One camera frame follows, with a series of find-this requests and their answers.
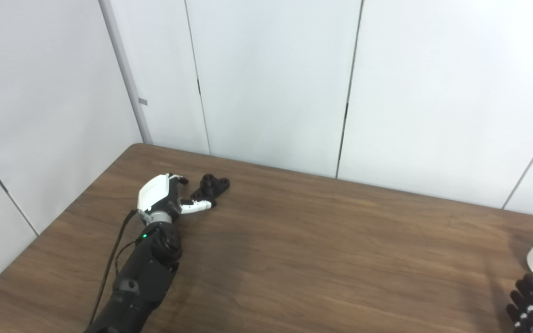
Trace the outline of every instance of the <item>wooden table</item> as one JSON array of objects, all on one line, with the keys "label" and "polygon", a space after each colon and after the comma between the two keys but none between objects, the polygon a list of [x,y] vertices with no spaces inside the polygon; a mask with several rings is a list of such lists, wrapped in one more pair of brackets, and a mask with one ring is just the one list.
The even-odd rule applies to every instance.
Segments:
[{"label": "wooden table", "polygon": [[204,173],[231,189],[178,222],[180,270],[144,332],[511,330],[533,216],[135,145],[0,275],[0,332],[82,332],[123,217],[167,172],[184,194]]}]

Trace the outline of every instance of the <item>black 3d-printed part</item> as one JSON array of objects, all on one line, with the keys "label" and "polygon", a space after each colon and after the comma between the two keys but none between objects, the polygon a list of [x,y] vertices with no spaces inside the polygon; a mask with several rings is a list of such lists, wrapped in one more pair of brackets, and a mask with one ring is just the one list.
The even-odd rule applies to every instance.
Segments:
[{"label": "black 3d-printed part", "polygon": [[201,179],[201,187],[191,194],[191,199],[214,201],[229,187],[229,179],[217,179],[214,175],[208,173]]}]

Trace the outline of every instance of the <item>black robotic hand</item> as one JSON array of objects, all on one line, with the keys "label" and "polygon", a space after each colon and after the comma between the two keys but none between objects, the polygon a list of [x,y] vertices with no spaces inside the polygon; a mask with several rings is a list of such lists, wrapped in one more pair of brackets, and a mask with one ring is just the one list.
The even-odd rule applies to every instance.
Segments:
[{"label": "black robotic hand", "polygon": [[525,274],[515,286],[517,289],[510,293],[514,303],[505,310],[514,322],[514,333],[533,333],[533,276]]}]

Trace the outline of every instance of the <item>black cable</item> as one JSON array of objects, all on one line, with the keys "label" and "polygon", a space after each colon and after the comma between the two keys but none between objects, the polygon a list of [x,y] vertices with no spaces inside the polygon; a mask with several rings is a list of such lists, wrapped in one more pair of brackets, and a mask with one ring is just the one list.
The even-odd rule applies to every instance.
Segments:
[{"label": "black cable", "polygon": [[132,241],[132,242],[129,242],[127,243],[127,245],[125,245],[123,248],[121,248],[119,251],[118,251],[118,254],[116,255],[116,258],[114,259],[114,274],[115,276],[118,276],[118,258],[120,257],[120,254],[123,253],[123,251],[128,248],[129,246],[135,244],[135,240]]},{"label": "black cable", "polygon": [[96,311],[98,310],[98,305],[100,304],[100,299],[102,298],[102,293],[104,292],[104,286],[106,285],[106,279],[108,278],[108,273],[110,272],[110,267],[112,267],[112,259],[114,258],[114,253],[116,253],[118,244],[120,243],[121,238],[123,237],[124,229],[127,226],[127,223],[137,214],[137,210],[133,209],[129,214],[124,218],[123,225],[120,227],[120,230],[117,235],[117,240],[112,247],[112,252],[110,257],[108,257],[108,263],[106,263],[106,269],[104,270],[104,276],[102,277],[102,282],[100,284],[100,289],[98,290],[98,296],[96,297],[96,302],[93,306],[92,317],[89,319],[89,324],[93,323],[93,320],[96,318]]}]

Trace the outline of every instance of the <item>black robotic arm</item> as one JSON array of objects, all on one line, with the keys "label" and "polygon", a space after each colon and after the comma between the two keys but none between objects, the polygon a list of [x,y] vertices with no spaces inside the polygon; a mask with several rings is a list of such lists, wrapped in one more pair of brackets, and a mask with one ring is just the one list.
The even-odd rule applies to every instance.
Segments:
[{"label": "black robotic arm", "polygon": [[112,284],[110,299],[96,317],[94,310],[93,321],[84,333],[141,332],[178,271],[182,246],[176,220],[180,215],[215,207],[215,199],[230,186],[228,179],[207,174],[191,199],[182,200],[178,184],[186,185],[188,180],[167,173],[150,180],[139,191],[137,214],[145,228],[134,240],[135,249]]}]

